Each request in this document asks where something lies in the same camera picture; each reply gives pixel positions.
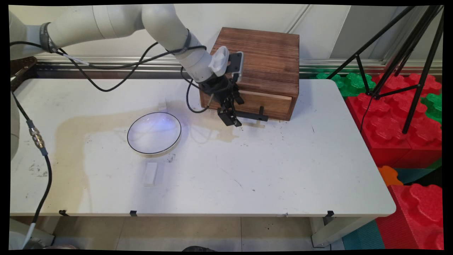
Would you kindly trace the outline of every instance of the tripod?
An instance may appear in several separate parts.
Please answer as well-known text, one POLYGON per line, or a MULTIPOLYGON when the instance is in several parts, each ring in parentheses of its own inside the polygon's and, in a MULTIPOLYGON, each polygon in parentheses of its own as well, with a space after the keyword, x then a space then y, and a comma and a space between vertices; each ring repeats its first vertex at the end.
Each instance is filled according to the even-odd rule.
POLYGON ((373 36, 368 42, 366 42, 358 51, 356 51, 350 58, 348 58, 342 65, 340 65, 333 73, 331 73, 327 79, 331 79, 334 77, 338 72, 340 72, 343 68, 345 68, 351 61, 354 59, 357 60, 357 64, 359 66, 360 74, 363 79, 363 84, 365 86, 366 90, 366 95, 369 95, 371 97, 370 100, 373 98, 378 100, 381 97, 393 95, 396 93, 408 91, 411 89, 416 89, 414 99, 412 100, 412 104, 409 109, 409 113, 406 118, 406 122, 403 127, 403 134, 406 134, 409 130, 410 123, 412 121, 412 118, 415 113, 415 108, 417 107, 417 103, 420 99, 420 95, 423 90, 423 86, 425 84, 426 78, 428 76, 428 71, 429 68, 431 67, 431 64, 434 59, 434 55, 436 53, 437 47, 439 46, 440 39, 442 37, 443 33, 443 15, 444 12, 442 12, 442 17, 440 19, 439 25, 437 27, 436 34, 434 36, 433 43, 431 44, 431 48, 429 49, 428 57, 426 59, 425 65, 423 67, 422 74, 420 76, 420 80, 418 84, 409 86, 406 88, 398 89, 395 91, 391 91, 385 94, 380 95, 379 92, 381 91, 382 87, 386 83, 387 79, 390 77, 390 75, 395 71, 395 76, 398 76, 406 64, 407 60, 410 57, 410 54, 414 50, 414 48, 417 46, 418 42, 420 41, 421 37, 425 33, 426 29, 428 28, 429 24, 431 21, 436 17, 436 15, 442 10, 443 6, 441 5, 430 5, 428 9, 425 11, 423 16, 420 18, 418 21, 417 25, 414 27, 406 41, 403 43, 401 46, 400 50, 396 53, 396 55, 393 57, 393 59, 390 61, 390 64, 388 65, 387 70, 384 72, 382 75, 382 78, 376 85, 373 91, 370 91, 370 88, 368 86, 368 83, 365 78, 365 71, 363 70, 363 66, 360 60, 360 53, 362 53, 368 46, 370 46, 372 43, 374 43, 379 37, 381 37, 388 29, 390 29, 394 24, 396 24, 401 18, 403 18, 407 13, 409 13, 415 6, 408 6, 406 9, 404 9, 399 15, 397 15, 389 24, 387 24, 381 31, 379 31, 375 36, 373 36))

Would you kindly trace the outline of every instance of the white table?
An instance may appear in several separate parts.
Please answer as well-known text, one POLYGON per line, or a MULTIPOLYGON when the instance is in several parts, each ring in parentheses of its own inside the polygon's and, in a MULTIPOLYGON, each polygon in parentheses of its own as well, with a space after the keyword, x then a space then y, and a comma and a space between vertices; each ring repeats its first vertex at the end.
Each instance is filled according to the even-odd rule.
MULTIPOLYGON (((109 88, 119 80, 95 80, 109 88)), ((242 119, 226 127, 216 111, 187 109, 184 80, 128 80, 104 93, 84 79, 31 79, 16 91, 46 142, 53 182, 43 216, 312 217, 325 246, 395 204, 330 80, 300 80, 291 121, 242 119), (158 111, 159 98, 182 124, 177 146, 160 156, 129 147, 127 131, 158 111), (155 186, 144 186, 148 162, 155 186), (335 218, 325 227, 322 216, 335 218)), ((200 109, 191 89, 191 106, 200 109)), ((44 158, 21 117, 11 161, 10 215, 34 214, 47 183, 44 158)))

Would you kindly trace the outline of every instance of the wooden box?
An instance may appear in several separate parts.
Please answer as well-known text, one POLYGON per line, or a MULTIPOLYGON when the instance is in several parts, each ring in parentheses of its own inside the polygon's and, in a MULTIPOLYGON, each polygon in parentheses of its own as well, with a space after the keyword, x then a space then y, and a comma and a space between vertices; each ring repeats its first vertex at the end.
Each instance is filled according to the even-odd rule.
MULTIPOLYGON (((290 120, 299 96, 299 35, 224 27, 211 54, 221 46, 230 54, 244 52, 242 80, 237 84, 245 103, 235 102, 236 110, 259 113, 263 106, 269 118, 290 120)), ((206 107, 209 96, 200 92, 200 100, 206 107)), ((219 107, 217 102, 210 106, 219 107)))

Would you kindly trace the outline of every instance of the black cable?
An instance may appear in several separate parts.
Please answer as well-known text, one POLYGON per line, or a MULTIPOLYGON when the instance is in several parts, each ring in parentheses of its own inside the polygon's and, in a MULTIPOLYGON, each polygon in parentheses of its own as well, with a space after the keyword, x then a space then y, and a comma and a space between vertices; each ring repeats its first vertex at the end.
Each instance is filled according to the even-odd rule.
MULTIPOLYGON (((150 47, 148 47, 145 52, 143 53, 143 55, 141 56, 140 58, 140 61, 145 58, 145 55, 148 53, 148 51, 153 48, 154 46, 157 45, 157 42, 156 43, 153 43, 150 47)), ((103 88, 100 88, 99 86, 96 85, 96 83, 93 82, 93 80, 90 79, 90 77, 88 77, 88 75, 85 73, 85 71, 82 70, 82 68, 80 68, 80 66, 77 64, 77 62, 75 62, 74 60, 72 59, 69 59, 76 67, 77 69, 79 69, 79 71, 83 74, 83 76, 85 76, 85 78, 91 83, 93 84, 94 87, 96 87, 97 89, 101 90, 102 92, 109 92, 109 91, 112 91, 114 89, 116 89, 117 87, 119 87, 121 84, 123 84, 134 72, 135 70, 138 68, 139 64, 136 64, 136 66, 129 72, 128 75, 126 75, 126 77, 120 81, 120 83, 118 83, 117 85, 115 85, 114 87, 112 88, 109 88, 109 89, 103 89, 103 88)))
POLYGON ((41 201, 39 202, 38 208, 36 208, 36 212, 34 213, 32 223, 36 223, 36 221, 38 220, 39 213, 41 211, 41 208, 43 207, 44 201, 47 198, 47 194, 49 193, 50 186, 52 185, 52 167, 50 166, 50 160, 47 155, 45 155, 44 158, 46 159, 49 177, 48 177, 48 181, 47 181, 46 191, 44 192, 43 198, 41 198, 41 201))
POLYGON ((198 88, 199 90, 201 90, 201 89, 200 89, 200 87, 198 87, 197 85, 195 85, 195 84, 192 83, 192 82, 193 82, 193 79, 191 79, 191 80, 189 81, 189 80, 187 80, 187 79, 183 76, 183 69, 184 69, 184 67, 181 67, 181 72, 180 72, 180 73, 181 73, 181 77, 182 77, 184 80, 186 80, 186 82, 189 83, 189 87, 187 87, 187 93, 186 93, 186 104, 187 104, 187 107, 188 107, 189 110, 190 110, 191 112, 193 112, 193 113, 202 113, 202 112, 206 111, 206 110, 209 108, 209 105, 207 105, 203 110, 200 110, 200 111, 195 111, 194 109, 192 109, 192 107, 190 107, 190 104, 189 104, 189 90, 190 90, 190 87, 191 87, 191 86, 194 86, 194 87, 198 88))
POLYGON ((191 86, 194 86, 194 84, 192 84, 192 82, 193 82, 193 79, 191 79, 191 80, 189 81, 189 86, 187 87, 187 93, 186 93, 186 103, 187 103, 187 107, 189 107, 189 110, 190 110, 191 112, 193 112, 193 113, 202 113, 202 112, 206 111, 206 110, 209 108, 209 105, 207 105, 207 106, 206 106, 203 110, 201 110, 201 111, 195 111, 194 109, 192 109, 192 108, 190 107, 190 104, 189 104, 189 90, 190 90, 190 87, 191 87, 191 86))
MULTIPOLYGON (((181 77, 182 77, 184 80, 186 80, 187 83, 191 83, 188 79, 186 79, 186 78, 184 77, 184 75, 183 75, 183 69, 184 69, 184 67, 182 66, 182 67, 181 67, 181 77)), ((199 90, 201 90, 199 86, 197 86, 197 85, 195 85, 195 84, 193 84, 193 83, 192 83, 192 86, 194 86, 194 87, 198 88, 199 90)))
POLYGON ((11 91, 11 94, 13 94, 14 101, 16 101, 16 104, 17 104, 17 108, 19 108, 19 110, 22 113, 22 115, 24 116, 25 120, 30 120, 30 118, 28 117, 27 113, 22 108, 22 105, 20 105, 19 101, 17 101, 16 95, 14 95, 14 93, 12 91, 11 91))
MULTIPOLYGON (((187 48, 187 50, 190 50, 190 49, 205 49, 206 50, 207 48, 204 45, 199 45, 199 46, 193 46, 193 47, 188 47, 187 48)), ((177 52, 179 52, 181 50, 183 50, 183 49, 170 50, 170 51, 164 52, 162 54, 159 54, 157 56, 154 56, 152 58, 149 58, 147 60, 143 60, 143 61, 139 61, 139 62, 135 62, 135 63, 131 63, 131 64, 125 64, 125 65, 121 65, 121 66, 104 67, 104 66, 96 66, 96 65, 93 65, 93 64, 90 64, 89 66, 93 67, 93 68, 96 68, 96 69, 103 69, 103 70, 121 69, 121 68, 126 68, 126 67, 130 67, 130 66, 138 65, 138 64, 143 64, 143 63, 149 62, 151 60, 155 60, 155 59, 158 59, 160 57, 166 56, 168 54, 177 53, 177 52)))
MULTIPOLYGON (((17 104, 17 108, 19 108, 20 112, 22 113, 22 115, 24 116, 24 118, 27 120, 27 124, 29 124, 30 121, 30 118, 28 117, 27 113, 24 111, 24 109, 22 108, 22 105, 20 105, 19 101, 17 100, 16 96, 13 94, 13 97, 14 97, 14 100, 16 101, 16 104, 17 104)), ((42 148, 43 150, 41 150, 41 153, 45 153, 47 154, 47 152, 45 151, 45 148, 42 148)), ((34 216, 33 216, 33 220, 32 220, 32 223, 36 223, 36 221, 38 220, 38 216, 39 216, 39 213, 41 211, 41 208, 43 207, 43 204, 44 204, 44 201, 46 201, 46 198, 47 198, 47 194, 49 193, 49 190, 50 190, 50 186, 52 185, 52 167, 50 166, 50 160, 49 160, 49 157, 48 155, 44 155, 44 158, 46 160, 46 163, 47 163, 47 169, 48 169, 48 181, 47 181, 47 187, 46 187, 46 191, 44 192, 44 195, 43 197, 41 198, 41 201, 39 202, 39 205, 38 205, 38 208, 36 208, 36 212, 34 213, 34 216)))
POLYGON ((370 103, 368 104, 368 107, 366 108, 366 111, 365 111, 365 113, 363 114, 362 124, 360 125, 360 134, 362 133, 363 120, 365 119, 365 115, 366 115, 366 113, 368 112, 368 109, 370 108, 370 105, 371 105, 371 101, 372 101, 372 100, 373 100, 373 96, 371 96, 370 103))
POLYGON ((39 45, 39 44, 35 44, 35 43, 31 43, 31 42, 25 42, 25 41, 10 42, 10 47, 13 46, 13 45, 17 45, 17 44, 26 44, 26 45, 31 45, 31 46, 38 47, 38 48, 42 49, 41 45, 39 45))

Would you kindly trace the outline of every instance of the floor tile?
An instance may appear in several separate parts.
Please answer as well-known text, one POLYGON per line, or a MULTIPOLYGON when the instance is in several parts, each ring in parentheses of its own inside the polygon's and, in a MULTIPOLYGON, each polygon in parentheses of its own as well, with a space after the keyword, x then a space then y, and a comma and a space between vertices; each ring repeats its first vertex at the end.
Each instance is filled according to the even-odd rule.
POLYGON ((128 217, 117 250, 182 251, 193 245, 241 251, 239 217, 128 217))
POLYGON ((313 248, 309 218, 243 217, 242 251, 330 250, 313 248))
POLYGON ((61 217, 54 245, 84 250, 115 250, 125 217, 61 217))

